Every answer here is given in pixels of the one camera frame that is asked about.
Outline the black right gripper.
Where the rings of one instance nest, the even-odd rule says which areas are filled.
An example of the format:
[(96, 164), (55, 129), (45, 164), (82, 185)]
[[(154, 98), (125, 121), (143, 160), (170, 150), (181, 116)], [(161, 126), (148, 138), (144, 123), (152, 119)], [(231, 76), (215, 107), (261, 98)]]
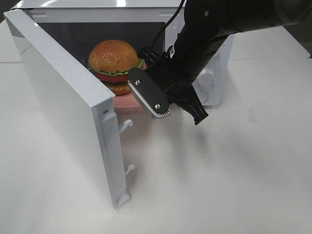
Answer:
[(132, 94), (151, 117), (163, 118), (170, 114), (167, 99), (188, 112), (195, 125), (209, 116), (192, 86), (193, 80), (170, 65), (169, 51), (160, 55), (146, 46), (139, 50), (139, 56), (146, 62), (147, 69), (130, 69), (128, 84)]

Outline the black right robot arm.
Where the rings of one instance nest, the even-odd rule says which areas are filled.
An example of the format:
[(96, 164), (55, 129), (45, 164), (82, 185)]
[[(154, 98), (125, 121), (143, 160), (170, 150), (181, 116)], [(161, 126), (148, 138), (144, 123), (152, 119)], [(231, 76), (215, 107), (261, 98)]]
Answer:
[(309, 0), (188, 0), (176, 41), (145, 70), (129, 71), (130, 90), (155, 118), (175, 103), (199, 124), (208, 114), (192, 84), (227, 37), (298, 24), (311, 11)]

